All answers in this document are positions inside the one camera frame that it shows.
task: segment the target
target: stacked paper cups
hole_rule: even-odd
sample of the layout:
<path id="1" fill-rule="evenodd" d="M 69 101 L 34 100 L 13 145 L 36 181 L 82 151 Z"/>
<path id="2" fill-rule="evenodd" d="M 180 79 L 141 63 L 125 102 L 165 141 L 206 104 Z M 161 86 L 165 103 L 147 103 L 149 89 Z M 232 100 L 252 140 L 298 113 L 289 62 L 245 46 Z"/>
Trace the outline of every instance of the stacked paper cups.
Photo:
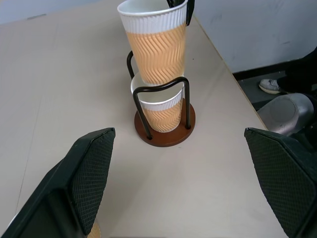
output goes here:
<path id="1" fill-rule="evenodd" d="M 139 73 L 131 92 L 183 76 L 187 1 L 169 8 L 166 0 L 126 0 L 118 6 Z M 180 123 L 183 85 L 156 93 L 140 93 L 144 114 L 158 132 L 170 132 Z"/>

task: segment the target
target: ripple paper cup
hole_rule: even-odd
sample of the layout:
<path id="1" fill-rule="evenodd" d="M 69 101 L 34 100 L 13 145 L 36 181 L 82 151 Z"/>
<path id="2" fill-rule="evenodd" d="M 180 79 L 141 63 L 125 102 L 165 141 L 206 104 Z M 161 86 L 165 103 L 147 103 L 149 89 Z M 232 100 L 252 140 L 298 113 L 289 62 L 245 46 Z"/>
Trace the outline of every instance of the ripple paper cup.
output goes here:
<path id="1" fill-rule="evenodd" d="M 184 74 L 187 1 L 173 8 L 166 0 L 127 0 L 118 6 L 141 78 L 148 86 Z"/>
<path id="2" fill-rule="evenodd" d="M 138 88 L 146 86 L 140 74 L 137 73 L 131 82 L 131 93 Z M 139 101 L 153 130 L 170 132 L 180 123 L 183 103 L 183 83 L 160 92 L 139 93 Z"/>

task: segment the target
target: white paper cup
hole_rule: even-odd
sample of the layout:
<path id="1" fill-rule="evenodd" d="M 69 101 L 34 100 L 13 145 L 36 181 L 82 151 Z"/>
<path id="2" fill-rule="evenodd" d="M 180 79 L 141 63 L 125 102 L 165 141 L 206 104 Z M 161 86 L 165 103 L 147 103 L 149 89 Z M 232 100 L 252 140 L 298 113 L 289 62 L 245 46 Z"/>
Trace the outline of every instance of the white paper cup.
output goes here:
<path id="1" fill-rule="evenodd" d="M 184 74 L 187 1 L 173 8 L 166 0 L 126 0 L 118 6 L 147 85 L 168 83 Z"/>
<path id="2" fill-rule="evenodd" d="M 137 73 L 131 81 L 131 93 L 138 88 L 146 86 L 140 74 Z M 176 84 L 169 89 L 155 93 L 139 93 L 139 101 L 153 130 L 170 132 L 180 123 L 183 103 L 184 84 Z"/>

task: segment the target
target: orange wavy pattern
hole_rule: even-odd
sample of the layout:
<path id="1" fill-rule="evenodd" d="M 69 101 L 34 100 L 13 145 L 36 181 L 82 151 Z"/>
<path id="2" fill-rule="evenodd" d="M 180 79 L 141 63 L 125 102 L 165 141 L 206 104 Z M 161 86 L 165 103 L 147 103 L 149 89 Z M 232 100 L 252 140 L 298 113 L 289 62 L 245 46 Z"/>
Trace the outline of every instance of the orange wavy pattern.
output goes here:
<path id="1" fill-rule="evenodd" d="M 164 84 L 182 76 L 185 69 L 186 25 L 155 34 L 127 32 L 142 80 Z"/>
<path id="2" fill-rule="evenodd" d="M 182 103 L 183 99 L 181 99 L 174 107 L 163 111 L 151 111 L 143 109 L 144 115 L 153 130 L 158 132 L 168 132 L 179 125 L 181 119 Z"/>

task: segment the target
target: white cup rim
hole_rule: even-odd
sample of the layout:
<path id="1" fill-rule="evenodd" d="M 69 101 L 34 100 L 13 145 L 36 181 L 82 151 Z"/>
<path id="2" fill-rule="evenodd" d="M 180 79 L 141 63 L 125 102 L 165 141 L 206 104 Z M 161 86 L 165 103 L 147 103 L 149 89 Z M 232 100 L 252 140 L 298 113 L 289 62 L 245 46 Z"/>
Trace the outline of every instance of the white cup rim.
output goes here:
<path id="1" fill-rule="evenodd" d="M 137 77 L 141 78 L 139 72 L 136 73 L 135 76 L 133 77 L 133 79 L 131 80 L 131 93 L 132 93 L 132 94 L 133 94 L 133 91 L 134 91 L 132 85 L 133 85 L 134 80 L 136 80 Z M 179 92 L 178 92 L 175 96 L 173 96 L 173 97 L 171 97 L 171 98 L 169 98 L 169 99 L 167 99 L 167 100 L 165 100 L 165 101 L 160 101 L 160 102 L 155 102 L 155 103 L 146 102 L 146 101 L 143 101 L 143 100 L 140 100 L 140 99 L 139 99 L 139 101 L 140 101 L 141 103 L 143 103 L 143 104 L 146 104 L 146 105 L 161 105 L 161 104 L 167 103 L 167 102 L 169 102 L 169 101 L 172 101 L 174 98 L 176 98 L 180 93 L 182 93 L 183 88 L 184 88 L 184 83 L 183 83 L 182 88 L 179 90 Z"/>
<path id="2" fill-rule="evenodd" d="M 121 15 L 124 15 L 124 16 L 153 16 L 153 15 L 159 15 L 159 14 L 168 13 L 168 12 L 172 12 L 172 11 L 175 11 L 177 9 L 180 9 L 184 5 L 186 5 L 187 2 L 188 2 L 188 0 L 185 0 L 181 5 L 178 5 L 178 6 L 175 6 L 175 7 L 172 7 L 172 8 L 167 8 L 167 9 L 164 9 L 164 10 L 159 10 L 159 11 L 148 11 L 148 12 L 125 12 L 125 11 L 121 11 L 119 8 L 122 7 L 123 5 L 125 5 L 128 1 L 131 1 L 131 0 L 126 0 L 126 1 L 122 2 L 118 6 L 117 10 L 118 10 L 118 12 Z"/>

